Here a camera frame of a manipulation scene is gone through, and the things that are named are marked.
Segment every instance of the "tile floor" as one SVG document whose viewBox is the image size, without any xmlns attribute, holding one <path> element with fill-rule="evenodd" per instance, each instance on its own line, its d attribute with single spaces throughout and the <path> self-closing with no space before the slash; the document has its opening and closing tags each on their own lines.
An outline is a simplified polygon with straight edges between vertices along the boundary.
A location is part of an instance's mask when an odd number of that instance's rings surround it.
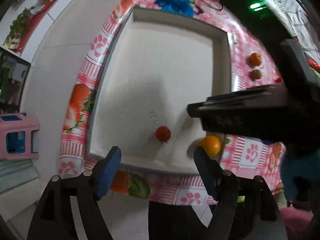
<svg viewBox="0 0 320 240">
<path fill-rule="evenodd" d="M 84 56 L 107 16 L 120 0 L 73 0 L 51 26 L 33 60 L 33 70 L 26 85 L 23 111 L 37 116 L 39 160 L 35 166 L 43 186 L 56 174 L 61 127 L 71 90 Z M 79 239 L 86 239 L 76 199 L 72 199 Z M 99 207 L 114 238 L 148 239 L 148 201 L 110 192 Z M 194 207 L 204 225 L 211 212 L 207 206 Z M 10 220 L 23 239 L 34 207 L 24 210 Z"/>
</svg>

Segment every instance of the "checkered pattern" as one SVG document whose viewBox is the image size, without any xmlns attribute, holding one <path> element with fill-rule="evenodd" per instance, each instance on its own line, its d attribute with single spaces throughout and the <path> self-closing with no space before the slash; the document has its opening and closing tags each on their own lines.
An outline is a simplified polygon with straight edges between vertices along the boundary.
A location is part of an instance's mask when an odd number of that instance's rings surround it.
<svg viewBox="0 0 320 240">
<path fill-rule="evenodd" d="M 159 9 L 154 4 L 155 0 L 132 0 L 135 4 L 144 8 Z M 276 67 L 272 58 L 266 49 L 259 44 L 245 27 L 227 10 L 217 11 L 210 8 L 205 3 L 219 8 L 219 3 L 212 0 L 195 0 L 196 4 L 204 9 L 204 13 L 195 15 L 198 20 L 204 21 L 216 26 L 226 32 L 234 35 L 236 42 L 230 44 L 230 57 L 232 64 L 232 73 L 239 76 L 239 90 L 248 87 L 273 83 L 278 77 Z M 115 19 L 110 15 L 98 35 L 108 39 L 108 44 L 118 34 L 119 28 L 125 19 L 123 17 Z M 259 67 L 262 71 L 262 78 L 252 82 L 248 77 L 251 70 L 246 63 L 246 58 L 252 53 L 258 52 L 263 59 Z M 104 70 L 104 62 L 109 57 L 109 51 L 102 57 L 95 57 L 90 50 L 80 68 L 77 83 L 86 84 L 90 89 L 97 89 L 100 84 L 100 78 Z M 79 175 L 85 169 L 92 169 L 97 160 L 86 155 L 87 153 L 87 132 L 91 121 L 91 115 L 87 112 L 81 112 L 86 124 L 81 123 L 79 128 L 74 128 L 71 133 L 63 132 L 61 135 L 60 157 L 58 161 L 59 174 L 62 176 L 68 171 L 68 174 Z M 284 154 L 285 148 L 282 147 L 281 156 L 278 158 L 275 168 L 270 171 L 268 168 L 272 149 L 266 145 L 260 145 L 259 160 L 256 167 L 241 168 L 240 164 L 243 156 L 248 151 L 245 147 L 255 139 L 244 138 L 241 136 L 228 136 L 230 142 L 226 144 L 222 154 L 220 165 L 223 169 L 231 170 L 234 174 L 242 177 L 253 178 L 255 175 L 261 175 L 265 178 L 271 190 L 281 181 L 279 176 L 279 165 Z M 142 173 L 150 186 L 149 200 L 158 201 L 167 204 L 179 205 L 198 205 L 214 204 L 216 201 L 207 195 L 204 184 L 199 176 L 172 176 L 157 173 Z"/>
</svg>

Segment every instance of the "tablecloth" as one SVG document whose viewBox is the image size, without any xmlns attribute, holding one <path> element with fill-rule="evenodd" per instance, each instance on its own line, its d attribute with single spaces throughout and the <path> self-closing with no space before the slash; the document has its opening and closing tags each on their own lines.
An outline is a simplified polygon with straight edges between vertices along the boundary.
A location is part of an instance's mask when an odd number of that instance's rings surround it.
<svg viewBox="0 0 320 240">
<path fill-rule="evenodd" d="M 239 77 L 238 89 L 244 90 L 252 86 L 274 83 L 278 73 L 272 58 L 240 21 L 226 8 L 219 11 L 221 5 L 217 1 L 194 1 L 204 10 L 204 13 L 195 15 L 195 19 L 233 34 L 230 56 L 232 73 Z M 94 38 L 82 63 L 66 110 L 58 159 L 58 172 L 63 178 L 77 176 L 86 169 L 92 169 L 97 162 L 96 159 L 87 156 L 87 133 L 95 95 L 105 60 L 109 57 L 108 48 L 111 41 L 117 36 L 123 20 L 134 5 L 160 9 L 155 0 L 122 0 Z M 253 52 L 258 52 L 262 57 L 262 64 L 258 67 L 262 71 L 262 78 L 256 81 L 250 80 L 248 73 L 251 69 L 246 61 Z M 255 175 L 260 175 L 271 191 L 275 191 L 282 187 L 279 164 L 283 153 L 282 143 L 267 146 L 256 138 L 228 136 L 220 166 L 240 177 L 253 178 Z M 113 188 L 124 194 L 174 205 L 202 205 L 215 202 L 207 194 L 199 176 L 173 176 L 127 170 L 117 174 Z"/>
</svg>

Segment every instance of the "paw print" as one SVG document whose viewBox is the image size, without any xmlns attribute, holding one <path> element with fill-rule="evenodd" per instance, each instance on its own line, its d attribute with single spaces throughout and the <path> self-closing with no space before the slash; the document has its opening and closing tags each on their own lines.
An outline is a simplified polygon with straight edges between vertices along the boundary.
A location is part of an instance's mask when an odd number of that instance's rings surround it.
<svg viewBox="0 0 320 240">
<path fill-rule="evenodd" d="M 59 175 L 69 178 L 78 175 L 73 162 L 61 163 L 62 169 L 59 169 Z"/>
<path fill-rule="evenodd" d="M 245 158 L 247 160 L 250 160 L 251 163 L 253 163 L 258 156 L 257 150 L 258 150 L 258 145 L 252 143 L 250 148 L 247 149 L 247 155 L 245 156 Z"/>
<path fill-rule="evenodd" d="M 94 50 L 94 55 L 96 57 L 101 57 L 101 55 L 105 55 L 108 51 L 107 46 L 109 45 L 109 41 L 107 38 L 103 38 L 101 34 L 98 35 L 91 44 L 91 50 Z"/>
<path fill-rule="evenodd" d="M 189 192 L 188 194 L 187 194 L 187 197 L 183 197 L 183 198 L 181 198 L 180 199 L 180 201 L 182 202 L 182 203 L 187 203 L 188 202 L 188 204 L 191 204 L 191 203 L 193 203 L 194 201 L 196 201 L 196 203 L 198 204 L 198 205 L 200 205 L 201 204 L 201 201 L 199 200 L 199 198 L 200 198 L 200 194 L 199 193 L 191 193 L 191 192 Z"/>
</svg>

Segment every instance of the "brown fruit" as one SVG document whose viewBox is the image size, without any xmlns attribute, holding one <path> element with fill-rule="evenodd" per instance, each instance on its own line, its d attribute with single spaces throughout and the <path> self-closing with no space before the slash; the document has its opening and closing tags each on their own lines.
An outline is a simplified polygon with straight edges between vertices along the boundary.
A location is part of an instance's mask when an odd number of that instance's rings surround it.
<svg viewBox="0 0 320 240">
<path fill-rule="evenodd" d="M 254 52 L 250 55 L 249 62 L 252 67 L 260 66 L 262 63 L 261 56 L 258 53 Z"/>
<path fill-rule="evenodd" d="M 250 72 L 250 78 L 252 80 L 257 80 L 257 79 L 260 79 L 262 76 L 262 73 L 259 69 L 254 69 Z"/>
</svg>

